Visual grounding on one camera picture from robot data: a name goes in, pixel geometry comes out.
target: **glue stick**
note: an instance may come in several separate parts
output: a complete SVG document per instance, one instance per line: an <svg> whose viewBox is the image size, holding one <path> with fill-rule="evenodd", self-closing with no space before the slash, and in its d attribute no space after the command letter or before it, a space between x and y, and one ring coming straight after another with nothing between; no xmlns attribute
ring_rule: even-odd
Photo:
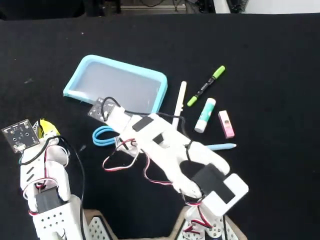
<svg viewBox="0 0 320 240"><path fill-rule="evenodd" d="M211 116L211 113L216 105L216 100L213 98L208 98L205 102L204 108L201 112L201 115L196 122L196 125L194 127L194 130L200 134L202 134L207 126L208 120Z"/></svg>

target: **green highlighter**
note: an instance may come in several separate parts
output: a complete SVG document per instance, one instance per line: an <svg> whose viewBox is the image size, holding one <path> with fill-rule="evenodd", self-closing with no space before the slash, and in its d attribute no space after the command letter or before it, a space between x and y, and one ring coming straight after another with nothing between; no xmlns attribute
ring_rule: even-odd
<svg viewBox="0 0 320 240"><path fill-rule="evenodd" d="M226 70L225 66L220 66L213 74L212 77L209 78L209 80L201 87L201 89L194 95L186 104L188 107L191 107L198 98L204 93L204 91L214 83L216 79L220 77L220 75Z"/></svg>

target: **white pen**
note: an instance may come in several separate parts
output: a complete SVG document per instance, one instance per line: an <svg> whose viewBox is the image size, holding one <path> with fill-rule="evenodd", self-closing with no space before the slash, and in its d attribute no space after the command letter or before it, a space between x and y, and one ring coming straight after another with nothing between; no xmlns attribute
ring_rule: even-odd
<svg viewBox="0 0 320 240"><path fill-rule="evenodd" d="M187 82L182 81L181 86L180 86L180 90L179 90L178 99L177 99L176 105L175 105L175 110L174 110L175 116L180 116L181 112L183 111L186 88L187 88ZM178 129L178 124L179 124L179 118L175 117L172 120L172 126L174 127L174 129L176 129L176 130Z"/></svg>

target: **light blue tray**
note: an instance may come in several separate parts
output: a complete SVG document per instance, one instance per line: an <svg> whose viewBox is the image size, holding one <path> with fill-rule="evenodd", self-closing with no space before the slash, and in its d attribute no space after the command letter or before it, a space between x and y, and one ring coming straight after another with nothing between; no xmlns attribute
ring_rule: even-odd
<svg viewBox="0 0 320 240"><path fill-rule="evenodd" d="M167 77L161 72L87 55L65 86L63 96L89 104L98 97L113 97L129 111L156 113L167 88Z"/></svg>

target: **black table surface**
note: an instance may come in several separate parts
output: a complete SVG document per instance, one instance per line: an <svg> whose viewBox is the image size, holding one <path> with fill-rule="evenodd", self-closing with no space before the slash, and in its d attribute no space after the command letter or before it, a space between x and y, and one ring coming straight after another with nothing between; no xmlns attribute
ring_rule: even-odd
<svg viewBox="0 0 320 240"><path fill-rule="evenodd" d="M226 72L193 107L186 128L204 144L236 143L220 151L249 185L229 212L249 239L319 239L320 14L165 15L0 22L0 122L45 118L78 150L87 176L84 207L100 210L119 238L168 236L184 203L170 186L143 178L145 159L106 173L111 147L97 147L99 122L90 105L63 97L80 60L95 54L164 73L161 111L173 113L180 82L186 99L220 65ZM205 133L193 128L207 98L216 108ZM227 110L236 137L225 140L218 111ZM36 239L21 196L18 155L0 137L2 239ZM126 164L119 153L110 163ZM182 164L188 176L200 169ZM67 167L72 193L82 175L73 158ZM152 165L149 175L165 179Z"/></svg>

